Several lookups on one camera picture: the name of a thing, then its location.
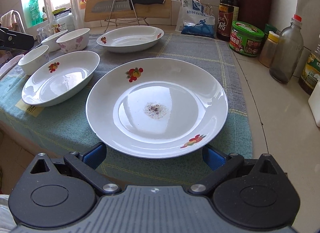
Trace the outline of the plain white bowl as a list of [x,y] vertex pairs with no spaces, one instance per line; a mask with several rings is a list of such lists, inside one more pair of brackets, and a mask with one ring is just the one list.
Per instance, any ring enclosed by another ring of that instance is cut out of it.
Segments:
[[26,75],[31,76],[40,67],[49,62],[48,50],[48,45],[41,45],[31,50],[19,60],[18,66]]

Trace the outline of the oval white dish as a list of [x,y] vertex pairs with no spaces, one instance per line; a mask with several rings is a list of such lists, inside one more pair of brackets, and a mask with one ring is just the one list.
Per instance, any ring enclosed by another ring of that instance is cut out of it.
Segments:
[[132,53],[153,47],[164,31],[153,26],[127,26],[106,32],[97,38],[97,44],[114,53]]
[[22,101],[39,107],[60,104],[88,85],[99,63],[100,56],[92,51],[56,57],[29,77],[22,89]]

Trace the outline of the large round white plate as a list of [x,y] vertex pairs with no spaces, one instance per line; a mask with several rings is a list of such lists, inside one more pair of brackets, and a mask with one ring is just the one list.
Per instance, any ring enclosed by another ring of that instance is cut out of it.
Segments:
[[214,139],[228,115],[221,84],[178,59],[146,58],[105,74],[91,89],[86,117],[111,148],[147,159],[194,152]]

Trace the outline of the chrome sink faucet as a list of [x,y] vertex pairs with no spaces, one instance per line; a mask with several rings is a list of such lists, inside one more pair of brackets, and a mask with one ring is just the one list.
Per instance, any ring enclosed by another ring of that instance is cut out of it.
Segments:
[[16,10],[13,10],[12,14],[16,17],[16,21],[17,21],[18,27],[21,30],[21,32],[25,33],[25,29],[24,29],[24,25],[23,25],[20,13]]

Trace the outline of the white rag on faucet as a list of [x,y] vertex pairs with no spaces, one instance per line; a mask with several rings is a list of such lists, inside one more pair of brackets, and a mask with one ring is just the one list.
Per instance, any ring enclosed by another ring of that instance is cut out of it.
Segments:
[[14,10],[10,10],[9,12],[1,16],[1,26],[8,29],[14,29],[14,27],[17,26],[17,20],[16,16],[14,15]]

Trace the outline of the clear drinking glass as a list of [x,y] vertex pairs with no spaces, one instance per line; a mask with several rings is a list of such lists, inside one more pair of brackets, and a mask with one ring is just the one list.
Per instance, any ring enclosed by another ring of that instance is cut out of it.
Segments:
[[51,25],[45,25],[37,29],[37,41],[40,44],[43,40],[53,35],[53,29]]

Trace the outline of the green dish soap bottle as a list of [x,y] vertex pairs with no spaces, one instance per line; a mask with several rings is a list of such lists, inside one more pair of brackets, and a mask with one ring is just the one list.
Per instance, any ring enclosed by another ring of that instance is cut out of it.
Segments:
[[39,8],[39,0],[29,0],[28,3],[30,16],[31,16],[31,25],[35,26],[42,22],[42,13]]

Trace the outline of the white bowl behind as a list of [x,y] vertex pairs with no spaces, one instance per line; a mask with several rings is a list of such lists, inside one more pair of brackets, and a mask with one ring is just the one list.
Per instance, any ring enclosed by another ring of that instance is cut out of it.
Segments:
[[57,51],[57,50],[60,49],[59,44],[56,42],[57,39],[58,39],[59,37],[61,37],[62,35],[66,34],[67,32],[68,32],[67,29],[65,29],[65,30],[63,30],[63,31],[60,31],[60,32],[57,32],[57,33],[49,36],[48,38],[44,39],[44,40],[41,42],[41,44],[42,44],[42,45],[47,45],[47,46],[49,46],[49,49],[48,49],[49,52]]

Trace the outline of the clear glass jar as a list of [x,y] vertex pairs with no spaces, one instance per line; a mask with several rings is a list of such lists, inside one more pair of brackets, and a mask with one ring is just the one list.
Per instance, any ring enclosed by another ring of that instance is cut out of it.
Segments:
[[62,7],[52,12],[54,20],[52,22],[53,33],[58,33],[63,30],[74,31],[75,25],[71,9]]

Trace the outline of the white bowl pink flowers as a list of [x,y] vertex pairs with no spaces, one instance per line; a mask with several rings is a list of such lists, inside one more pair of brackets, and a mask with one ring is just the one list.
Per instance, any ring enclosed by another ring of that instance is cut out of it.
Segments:
[[63,53],[81,51],[89,43],[89,31],[89,28],[77,29],[59,37],[56,42]]

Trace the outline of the white object right edge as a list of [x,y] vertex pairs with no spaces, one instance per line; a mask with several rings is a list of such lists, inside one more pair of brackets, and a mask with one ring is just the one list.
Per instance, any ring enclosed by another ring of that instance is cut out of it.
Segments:
[[319,85],[316,85],[314,88],[309,100],[308,104],[310,106],[311,112],[313,114],[313,118],[317,127],[320,127],[320,89]]

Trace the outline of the yellow-capped spice jar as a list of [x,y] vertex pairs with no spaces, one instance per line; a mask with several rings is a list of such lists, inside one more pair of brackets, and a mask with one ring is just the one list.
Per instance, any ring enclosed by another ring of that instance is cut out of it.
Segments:
[[264,46],[261,50],[259,56],[259,62],[262,63],[265,67],[269,68],[276,51],[276,47],[279,41],[279,35],[273,31],[269,31],[267,39],[264,43]]

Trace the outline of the green lidded sauce jar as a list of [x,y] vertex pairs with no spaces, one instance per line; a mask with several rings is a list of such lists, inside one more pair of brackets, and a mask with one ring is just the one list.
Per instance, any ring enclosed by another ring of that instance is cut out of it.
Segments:
[[233,21],[229,47],[238,54],[256,57],[260,51],[264,32],[242,21]]

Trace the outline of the blue white salt bag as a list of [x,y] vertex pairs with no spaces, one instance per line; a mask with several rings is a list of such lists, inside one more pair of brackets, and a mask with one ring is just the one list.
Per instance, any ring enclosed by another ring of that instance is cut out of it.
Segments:
[[211,6],[203,5],[197,0],[180,0],[176,32],[187,35],[214,38],[215,16],[210,12]]

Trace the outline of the dark red utensil holder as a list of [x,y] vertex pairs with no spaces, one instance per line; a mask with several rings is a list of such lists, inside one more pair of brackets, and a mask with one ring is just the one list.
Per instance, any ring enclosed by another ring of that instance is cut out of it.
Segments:
[[251,24],[262,31],[268,23],[272,0],[238,0],[238,20]]

